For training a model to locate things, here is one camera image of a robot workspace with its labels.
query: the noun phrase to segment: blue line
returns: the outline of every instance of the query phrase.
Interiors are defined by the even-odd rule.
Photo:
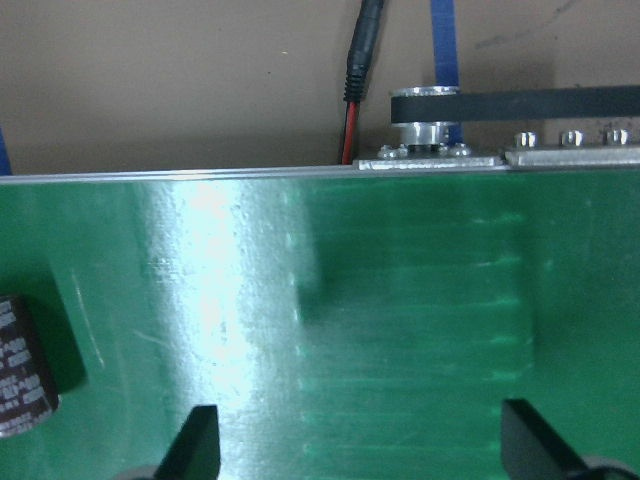
[[[9,154],[4,144],[2,129],[0,129],[0,175],[11,175],[11,164],[9,163]]]
[[[454,0],[431,0],[431,26],[436,84],[457,87],[460,77]],[[449,137],[451,143],[462,142],[462,128],[451,128]]]

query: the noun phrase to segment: scratch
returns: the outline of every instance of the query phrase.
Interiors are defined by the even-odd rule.
[[[531,35],[535,35],[536,33],[541,32],[542,30],[545,30],[553,25],[556,20],[558,20],[563,14],[567,13],[569,10],[575,7],[580,1],[581,0],[567,0],[565,3],[563,3],[553,11],[551,17],[549,17],[539,25],[517,31],[512,35],[496,35],[494,37],[481,40],[475,44],[475,48],[476,50],[482,50],[483,48],[497,47],[514,42],[516,40],[527,38]]]
[[[100,349],[98,348],[98,342],[96,342],[96,336],[93,333],[93,329],[91,328],[91,323],[89,322],[89,315],[87,315],[87,309],[84,305],[84,298],[82,297],[82,292],[80,291],[80,284],[78,283],[78,278],[76,277],[76,273],[71,271],[71,280],[73,281],[74,289],[76,292],[76,296],[78,297],[78,305],[80,306],[80,313],[82,314],[82,320],[84,321],[85,326],[87,327],[87,332],[89,333],[89,340],[91,340],[91,345],[93,346],[93,350],[96,352],[96,357],[98,357],[98,362],[102,368],[105,368],[104,358],[102,358],[102,353],[100,353]]]
[[[132,329],[131,332],[136,337],[139,337],[142,340],[145,340],[145,341],[151,342],[151,343],[155,343],[156,345],[160,345],[163,348],[171,350],[171,345],[169,345],[167,342],[165,342],[163,340],[160,340],[159,338],[152,337],[151,335],[147,335],[146,333],[142,333],[141,331],[135,330],[135,329]]]

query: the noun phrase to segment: green surface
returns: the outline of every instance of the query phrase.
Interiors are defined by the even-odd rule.
[[[640,468],[640,171],[0,186],[60,410],[3,480],[504,478],[500,401]]]

